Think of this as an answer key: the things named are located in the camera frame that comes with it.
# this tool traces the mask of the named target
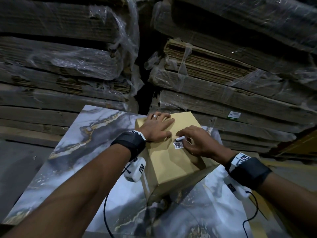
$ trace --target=cardboard stack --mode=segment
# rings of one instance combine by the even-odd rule
[[[185,2],[156,3],[154,28],[175,39],[167,40],[160,61],[157,56],[148,61],[156,60],[149,81],[163,88],[150,112],[192,111],[201,125],[219,129],[225,146],[259,153],[313,127],[315,91],[286,78],[311,68],[312,54],[208,15],[214,14]],[[268,44],[279,48],[260,47]]]
[[[62,2],[0,0],[2,138],[60,139],[85,104],[138,112],[136,0]]]

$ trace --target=marble tile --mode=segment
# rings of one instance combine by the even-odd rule
[[[3,223],[18,224],[120,133],[133,130],[140,117],[144,116],[86,105]],[[204,128],[221,142],[216,129]],[[224,167],[219,166],[194,187],[170,194],[150,207],[146,206],[141,182],[128,182],[121,176],[107,200],[108,225],[113,233],[121,235],[245,237],[244,208],[224,184],[225,175]],[[252,237],[249,225],[245,226]],[[107,233],[103,204],[87,231]]]

